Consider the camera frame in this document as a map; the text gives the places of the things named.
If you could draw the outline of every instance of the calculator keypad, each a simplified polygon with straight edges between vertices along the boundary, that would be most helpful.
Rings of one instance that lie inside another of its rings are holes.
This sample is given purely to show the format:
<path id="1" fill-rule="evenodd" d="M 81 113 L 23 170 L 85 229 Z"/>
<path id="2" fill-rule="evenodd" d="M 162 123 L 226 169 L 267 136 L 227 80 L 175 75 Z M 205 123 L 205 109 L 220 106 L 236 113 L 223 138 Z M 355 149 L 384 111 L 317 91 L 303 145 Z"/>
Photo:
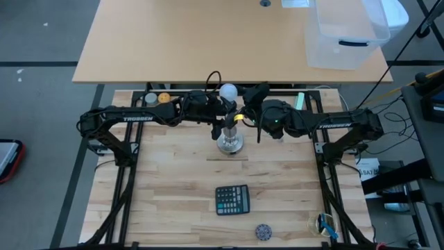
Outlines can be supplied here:
<path id="1" fill-rule="evenodd" d="M 216 211 L 218 215 L 249 213 L 247 185 L 218 187 L 216 189 Z"/>

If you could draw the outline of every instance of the wooden work surface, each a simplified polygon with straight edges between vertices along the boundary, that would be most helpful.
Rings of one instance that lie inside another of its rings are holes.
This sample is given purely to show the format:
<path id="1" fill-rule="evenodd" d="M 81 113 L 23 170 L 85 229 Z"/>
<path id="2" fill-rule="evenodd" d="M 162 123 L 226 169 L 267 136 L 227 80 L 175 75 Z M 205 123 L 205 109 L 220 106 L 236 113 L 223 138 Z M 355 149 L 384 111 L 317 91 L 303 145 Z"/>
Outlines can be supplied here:
<path id="1" fill-rule="evenodd" d="M 132 91 L 116 91 L 113 105 L 129 106 L 132 94 Z M 325 112 L 341 109 L 337 90 L 321 90 L 321 96 Z M 270 98 L 289 103 L 295 100 L 295 97 Z M 120 123 L 110 131 L 122 140 L 125 129 L 126 124 Z M 246 128 L 242 123 L 238 129 L 245 136 L 245 146 L 239 154 L 225 156 L 211 140 L 211 126 L 183 122 L 169 128 L 145 123 L 127 244 L 138 241 L 149 246 L 315 247 L 327 240 L 313 236 L 307 229 L 309 217 L 323 211 L 309 138 L 285 135 L 283 142 L 277 142 L 262 133 L 261 144 L 257 144 L 256 129 Z M 330 130 L 330 138 L 335 141 L 345 133 L 346 129 Z M 111 155 L 100 157 L 99 163 L 112 159 Z M 351 156 L 343 161 L 355 165 Z M 359 176 L 343 166 L 336 169 L 345 210 L 371 239 L 373 230 Z M 108 215 L 117 170 L 113 163 L 97 169 L 80 242 L 90 238 Z M 217 216 L 215 188 L 240 184 L 248 184 L 250 188 L 251 212 Z M 271 226 L 271 240 L 256 239 L 254 230 L 258 224 Z"/>
<path id="2" fill-rule="evenodd" d="M 305 8 L 280 0 L 103 0 L 76 68 L 76 83 L 376 83 L 377 49 L 357 70 L 307 66 Z M 387 74 L 383 83 L 390 83 Z"/>

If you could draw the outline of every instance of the small round object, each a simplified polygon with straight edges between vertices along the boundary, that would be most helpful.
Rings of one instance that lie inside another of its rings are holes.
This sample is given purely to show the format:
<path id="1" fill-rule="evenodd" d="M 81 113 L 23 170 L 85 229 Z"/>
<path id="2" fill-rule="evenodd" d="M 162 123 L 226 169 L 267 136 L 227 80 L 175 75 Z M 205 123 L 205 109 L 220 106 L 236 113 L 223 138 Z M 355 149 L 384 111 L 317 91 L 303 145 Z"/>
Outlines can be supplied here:
<path id="1" fill-rule="evenodd" d="M 221 90 L 219 90 L 219 95 L 229 102 L 236 101 L 237 88 L 231 83 L 226 83 L 222 85 Z"/>
<path id="2" fill-rule="evenodd" d="M 420 249 L 421 248 L 421 244 L 419 243 L 418 240 L 409 240 L 409 243 L 407 244 L 407 246 L 410 249 Z"/>
<path id="3" fill-rule="evenodd" d="M 269 7 L 271 5 L 271 2 L 270 2 L 270 0 L 261 0 L 260 4 L 263 7 Z"/>
<path id="4" fill-rule="evenodd" d="M 271 239 L 271 227 L 269 225 L 260 224 L 256 227 L 256 237 L 259 240 L 270 240 Z"/>
<path id="5" fill-rule="evenodd" d="M 167 103 L 171 100 L 171 97 L 169 96 L 168 93 L 161 93 L 159 94 L 158 100 L 160 103 Z"/>
<path id="6" fill-rule="evenodd" d="M 145 101 L 148 105 L 155 105 L 157 104 L 157 95 L 155 93 L 148 93 L 145 96 Z"/>

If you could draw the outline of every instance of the transparent plastic container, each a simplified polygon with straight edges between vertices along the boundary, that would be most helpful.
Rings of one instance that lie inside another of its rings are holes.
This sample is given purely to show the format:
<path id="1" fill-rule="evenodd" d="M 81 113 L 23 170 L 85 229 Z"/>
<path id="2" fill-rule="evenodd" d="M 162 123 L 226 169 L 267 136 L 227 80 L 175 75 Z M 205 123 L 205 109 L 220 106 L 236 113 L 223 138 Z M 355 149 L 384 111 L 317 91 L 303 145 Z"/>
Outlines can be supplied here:
<path id="1" fill-rule="evenodd" d="M 356 69 L 390 40 L 381 0 L 309 0 L 305 51 L 310 67 Z"/>

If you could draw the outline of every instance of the gray floor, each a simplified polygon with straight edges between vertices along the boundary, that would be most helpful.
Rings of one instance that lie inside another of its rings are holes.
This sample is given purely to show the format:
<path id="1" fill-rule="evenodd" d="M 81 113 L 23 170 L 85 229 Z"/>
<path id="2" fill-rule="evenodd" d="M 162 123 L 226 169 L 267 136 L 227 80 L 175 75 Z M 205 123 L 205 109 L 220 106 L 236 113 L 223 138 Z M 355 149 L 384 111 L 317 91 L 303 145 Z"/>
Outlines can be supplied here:
<path id="1" fill-rule="evenodd" d="M 98 2 L 0 0 L 0 61 L 78 60 Z M 430 8 L 434 0 L 425 2 Z M 416 1 L 402 0 L 402 3 L 409 12 L 410 23 L 384 47 L 387 60 L 394 59 L 424 17 Z M 442 17 L 437 20 L 437 25 L 444 27 Z M 401 59 L 442 60 L 443 56 L 435 37 L 430 35 L 423 40 L 415 38 Z M 391 70 L 394 84 L 379 87 L 375 96 L 412 82 L 417 72 L 430 73 L 440 68 L 394 67 Z M 0 138 L 22 140 L 28 147 L 16 177 L 0 186 L 0 248 L 41 249 L 47 248 L 51 241 L 80 144 L 74 125 L 79 115 L 89 109 L 95 86 L 74 85 L 71 82 L 74 68 L 27 67 L 18 74 L 19 69 L 0 68 Z M 111 102 L 115 89 L 125 88 L 141 89 L 143 86 L 106 86 L 101 105 Z M 353 107 L 371 88 L 371 85 L 342 85 L 341 93 Z M 408 117 L 401 103 L 387 111 Z M 399 123 L 385 119 L 382 122 L 385 131 L 402 129 Z M 369 150 L 383 150 L 401 139 L 387 135 L 371 142 Z M 377 157 L 410 163 L 423 156 L 418 143 L 409 140 Z M 89 153 L 62 241 L 64 246 L 75 245 L 78 241 L 95 164 L 96 157 Z M 403 237 L 414 232 L 410 216 L 387 212 L 378 200 L 368 201 L 368 207 L 377 229 L 377 240 L 392 242 L 400 239 L 392 245 L 405 246 L 407 239 Z M 426 220 L 425 223 L 431 230 L 429 222 Z"/>

